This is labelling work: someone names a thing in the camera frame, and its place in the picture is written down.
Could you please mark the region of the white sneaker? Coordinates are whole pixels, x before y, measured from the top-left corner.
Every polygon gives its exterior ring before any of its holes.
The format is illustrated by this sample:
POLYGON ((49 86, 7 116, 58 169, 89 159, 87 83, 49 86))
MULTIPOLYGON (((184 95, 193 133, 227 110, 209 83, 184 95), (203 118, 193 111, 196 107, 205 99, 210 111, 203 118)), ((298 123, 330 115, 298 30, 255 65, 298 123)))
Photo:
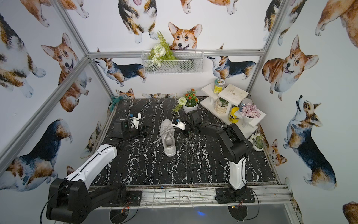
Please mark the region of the white sneaker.
POLYGON ((168 157, 176 154, 176 144, 174 138, 174 126, 169 119, 163 120, 160 128, 160 138, 163 143, 164 152, 168 157))

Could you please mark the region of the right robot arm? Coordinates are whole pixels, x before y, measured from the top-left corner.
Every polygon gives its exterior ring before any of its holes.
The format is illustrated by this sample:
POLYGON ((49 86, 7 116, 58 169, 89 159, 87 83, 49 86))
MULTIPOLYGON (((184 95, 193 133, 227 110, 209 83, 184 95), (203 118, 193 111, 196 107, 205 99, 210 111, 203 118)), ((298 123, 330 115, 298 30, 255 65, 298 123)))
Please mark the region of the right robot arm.
POLYGON ((184 131, 197 135, 207 135, 219 140, 222 153, 229 161, 230 178, 229 193, 239 197, 247 191, 246 161, 249 152, 249 141, 236 124, 218 125, 204 122, 196 111, 188 114, 190 121, 185 124, 184 131))

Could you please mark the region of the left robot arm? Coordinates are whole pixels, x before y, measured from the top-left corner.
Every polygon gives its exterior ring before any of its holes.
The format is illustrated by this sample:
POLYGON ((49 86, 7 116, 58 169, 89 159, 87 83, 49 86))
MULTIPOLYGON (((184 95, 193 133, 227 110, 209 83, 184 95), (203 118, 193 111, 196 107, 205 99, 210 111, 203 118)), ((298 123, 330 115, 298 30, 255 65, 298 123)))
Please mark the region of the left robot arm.
POLYGON ((48 220, 80 224, 96 208, 110 202, 128 205, 130 199, 126 187, 120 183, 89 191, 94 179, 116 156, 118 145, 137 138, 145 138, 151 127, 139 125, 140 113, 130 114, 128 118, 119 118, 114 122, 114 129, 106 137, 98 150, 73 173, 64 179, 56 179, 49 188, 48 201, 40 216, 48 220))

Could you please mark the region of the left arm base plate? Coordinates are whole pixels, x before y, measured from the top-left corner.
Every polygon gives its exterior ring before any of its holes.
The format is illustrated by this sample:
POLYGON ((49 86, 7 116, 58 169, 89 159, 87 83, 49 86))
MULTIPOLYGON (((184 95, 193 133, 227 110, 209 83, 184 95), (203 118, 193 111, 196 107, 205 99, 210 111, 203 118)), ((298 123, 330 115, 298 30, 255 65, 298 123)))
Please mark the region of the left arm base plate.
POLYGON ((102 205, 102 207, 127 207, 127 206, 139 206, 142 198, 142 191, 131 190, 126 193, 121 193, 116 196, 115 199, 102 205))

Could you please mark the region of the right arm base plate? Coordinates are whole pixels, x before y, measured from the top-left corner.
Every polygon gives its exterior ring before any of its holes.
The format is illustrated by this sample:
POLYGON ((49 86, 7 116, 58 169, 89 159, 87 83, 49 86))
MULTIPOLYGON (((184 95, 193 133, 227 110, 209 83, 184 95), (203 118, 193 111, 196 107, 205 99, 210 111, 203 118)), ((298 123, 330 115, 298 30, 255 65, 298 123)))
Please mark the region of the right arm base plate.
POLYGON ((216 189, 215 200, 218 204, 254 203, 255 196, 253 190, 248 187, 244 187, 240 190, 234 190, 233 188, 218 188, 216 189))

